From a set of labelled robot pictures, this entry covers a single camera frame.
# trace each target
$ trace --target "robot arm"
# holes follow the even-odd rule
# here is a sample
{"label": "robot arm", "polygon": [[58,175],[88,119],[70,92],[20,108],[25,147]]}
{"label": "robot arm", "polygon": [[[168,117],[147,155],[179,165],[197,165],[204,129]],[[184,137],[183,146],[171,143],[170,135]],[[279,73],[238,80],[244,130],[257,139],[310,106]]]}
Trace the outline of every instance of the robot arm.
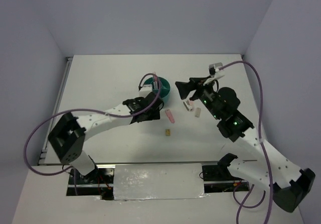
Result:
{"label": "robot arm", "polygon": [[[190,78],[189,82],[176,82],[181,99],[195,90],[190,100],[199,99],[213,117],[220,120],[217,127],[225,138],[246,149],[257,161],[242,161],[238,156],[227,154],[219,162],[222,174],[239,177],[269,190],[266,160],[253,124],[238,110],[240,100],[233,89],[213,90],[215,80],[224,76],[216,71],[222,64],[210,65],[210,76]],[[293,212],[310,192],[315,174],[310,169],[302,170],[278,152],[268,141],[263,140],[269,156],[273,176],[273,200],[283,210]]]}
{"label": "robot arm", "polygon": [[[149,106],[156,94],[150,92],[146,97],[128,99],[106,112],[106,115],[91,114],[75,117],[72,113],[62,115],[48,136],[60,162],[72,165],[81,174],[85,182],[96,180],[99,170],[95,162],[83,151],[83,145],[89,138],[118,126],[130,125],[143,121],[159,120],[159,107],[164,102],[158,98],[147,111],[135,115]],[[110,115],[130,116],[128,118],[112,117]]]}

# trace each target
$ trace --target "teal bowl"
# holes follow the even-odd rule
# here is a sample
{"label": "teal bowl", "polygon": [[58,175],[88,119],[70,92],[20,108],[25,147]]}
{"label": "teal bowl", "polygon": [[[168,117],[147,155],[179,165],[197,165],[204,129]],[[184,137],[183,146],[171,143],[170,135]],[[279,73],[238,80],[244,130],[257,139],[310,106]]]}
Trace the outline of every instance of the teal bowl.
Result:
{"label": "teal bowl", "polygon": [[[170,98],[170,90],[171,90],[171,85],[170,83],[162,77],[158,77],[160,81],[162,82],[162,87],[160,88],[160,97],[163,100],[164,104],[168,102],[168,99]],[[157,93],[157,90],[154,89],[154,85],[152,83],[152,77],[148,78],[144,84],[151,84],[152,85],[152,90],[154,93]]]}

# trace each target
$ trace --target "black mount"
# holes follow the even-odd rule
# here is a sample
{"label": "black mount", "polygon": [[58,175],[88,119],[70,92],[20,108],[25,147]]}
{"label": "black mount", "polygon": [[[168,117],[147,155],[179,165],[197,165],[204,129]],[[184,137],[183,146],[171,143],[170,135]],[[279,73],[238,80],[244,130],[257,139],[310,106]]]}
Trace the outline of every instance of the black mount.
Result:
{"label": "black mount", "polygon": [[221,120],[217,124],[221,134],[235,142],[239,137],[244,137],[244,132],[248,128],[254,128],[254,126],[237,110],[240,100],[233,89],[222,87],[215,92],[214,82],[203,86],[209,77],[191,77],[189,82],[175,82],[175,85],[181,99],[187,98],[189,93],[195,90],[190,100],[199,99],[215,119]]}
{"label": "black mount", "polygon": [[[150,92],[146,97],[137,97],[134,99],[127,99],[122,104],[128,106],[130,109],[130,114],[137,113],[142,111],[144,108],[149,106],[152,101],[155,99],[156,94],[154,92]],[[159,111],[160,106],[164,106],[163,100],[158,97],[156,102],[149,108],[147,111],[133,117],[130,124],[140,123],[143,121],[151,121],[151,120],[159,120],[161,118]]]}

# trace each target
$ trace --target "white table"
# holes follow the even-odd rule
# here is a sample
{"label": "white table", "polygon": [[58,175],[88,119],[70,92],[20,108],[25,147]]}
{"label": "white table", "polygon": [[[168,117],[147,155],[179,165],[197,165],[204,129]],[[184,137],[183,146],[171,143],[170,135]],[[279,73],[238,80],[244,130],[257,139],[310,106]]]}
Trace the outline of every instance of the white table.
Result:
{"label": "white table", "polygon": [[[38,166],[37,170],[55,172],[60,166]],[[187,200],[103,201],[95,196],[66,196],[68,174],[39,176],[29,171],[13,224],[46,223],[130,223],[130,224],[235,224],[238,204],[232,193],[211,193]],[[238,192],[241,200],[245,192]],[[251,194],[247,204],[256,204],[260,190]],[[241,211],[240,223],[263,223],[267,199],[252,210]],[[270,224],[303,224],[298,209],[287,213],[273,204]]]}
{"label": "white table", "polygon": [[[162,110],[158,121],[119,127],[94,136],[85,142],[84,150],[96,163],[207,162],[218,161],[227,153],[251,160],[250,154],[222,137],[216,127],[218,121],[199,100],[195,106],[202,109],[201,117],[187,112],[175,87],[175,81],[208,76],[209,64],[236,60],[241,60],[241,56],[75,56],[57,110],[79,107],[107,110],[137,97],[141,77],[155,71],[171,84],[171,96],[165,108],[171,109],[176,123],[171,124]],[[236,91],[241,100],[239,110],[257,126],[258,111],[244,66],[237,64],[226,69],[226,76],[219,83],[220,87],[228,86]],[[165,129],[171,129],[170,137],[165,136]],[[50,144],[44,163],[60,164]]]}
{"label": "white table", "polygon": [[[140,78],[156,71],[172,86],[165,108],[172,110],[176,123],[171,124],[162,112],[161,120],[116,128],[95,136],[85,143],[84,149],[96,162],[205,162],[217,161],[229,152],[253,159],[221,136],[217,121],[199,101],[195,102],[202,108],[199,119],[187,112],[174,85],[175,81],[188,81],[189,77],[207,76],[211,63],[227,64],[236,60],[241,60],[240,55],[75,56],[58,109],[109,109],[136,97]],[[235,89],[241,100],[239,110],[257,126],[257,107],[244,66],[226,69],[220,86]],[[170,137],[165,136],[167,128],[172,131]],[[50,145],[45,163],[60,164]],[[42,172],[61,170],[61,166],[35,168]],[[231,192],[187,200],[102,201],[95,196],[66,196],[67,182],[68,174],[44,177],[29,171],[13,224],[234,224],[238,209]],[[245,194],[238,192],[237,197],[241,200]],[[261,197],[262,191],[254,189],[246,204],[256,204]],[[242,210],[240,223],[263,223],[266,210],[267,199],[256,209]],[[269,223],[303,224],[303,221],[298,209],[287,213],[273,204]]]}

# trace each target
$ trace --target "gray wall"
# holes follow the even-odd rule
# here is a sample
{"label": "gray wall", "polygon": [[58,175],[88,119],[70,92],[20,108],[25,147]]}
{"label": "gray wall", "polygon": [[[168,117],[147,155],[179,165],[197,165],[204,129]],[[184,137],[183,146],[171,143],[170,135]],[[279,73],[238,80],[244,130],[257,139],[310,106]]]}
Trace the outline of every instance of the gray wall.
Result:
{"label": "gray wall", "polygon": [[[306,224],[321,223],[320,7],[321,0],[273,0],[245,54],[263,81],[269,140],[317,175],[300,205]],[[257,81],[248,73],[259,100]]]}
{"label": "gray wall", "polygon": [[33,0],[65,55],[244,53],[272,0]]}
{"label": "gray wall", "polygon": [[[24,141],[51,115],[65,60],[30,0],[0,0],[0,16],[0,222],[8,224],[27,174]],[[40,130],[29,148],[33,164],[45,133]]]}

